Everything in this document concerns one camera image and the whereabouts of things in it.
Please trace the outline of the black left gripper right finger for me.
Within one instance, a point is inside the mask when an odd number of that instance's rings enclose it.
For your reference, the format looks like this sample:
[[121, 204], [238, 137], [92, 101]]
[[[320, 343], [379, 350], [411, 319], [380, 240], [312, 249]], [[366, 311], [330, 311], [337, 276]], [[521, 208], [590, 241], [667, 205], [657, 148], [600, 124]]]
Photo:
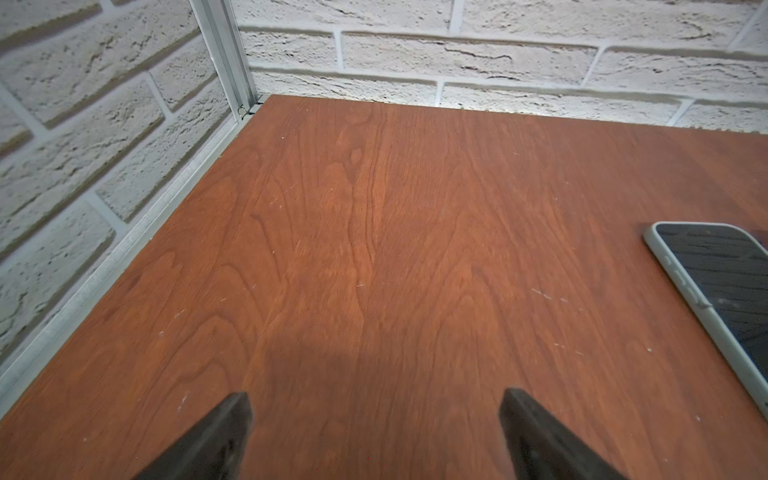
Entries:
[[499, 420], [519, 479], [624, 477], [520, 388], [504, 391]]

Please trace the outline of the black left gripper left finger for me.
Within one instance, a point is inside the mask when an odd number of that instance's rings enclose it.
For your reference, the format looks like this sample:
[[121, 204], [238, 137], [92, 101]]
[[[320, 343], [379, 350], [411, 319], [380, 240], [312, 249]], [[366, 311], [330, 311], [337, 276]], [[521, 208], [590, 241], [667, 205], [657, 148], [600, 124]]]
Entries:
[[137, 479], [236, 479], [251, 432], [248, 394], [233, 392], [195, 423]]

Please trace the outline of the green-cased smartphone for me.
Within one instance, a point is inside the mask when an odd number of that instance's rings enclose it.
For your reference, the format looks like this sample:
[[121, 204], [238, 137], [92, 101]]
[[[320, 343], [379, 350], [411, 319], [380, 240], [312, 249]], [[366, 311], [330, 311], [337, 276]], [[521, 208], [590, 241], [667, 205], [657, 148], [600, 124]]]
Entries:
[[643, 240], [766, 415], [766, 248], [725, 223], [655, 222]]

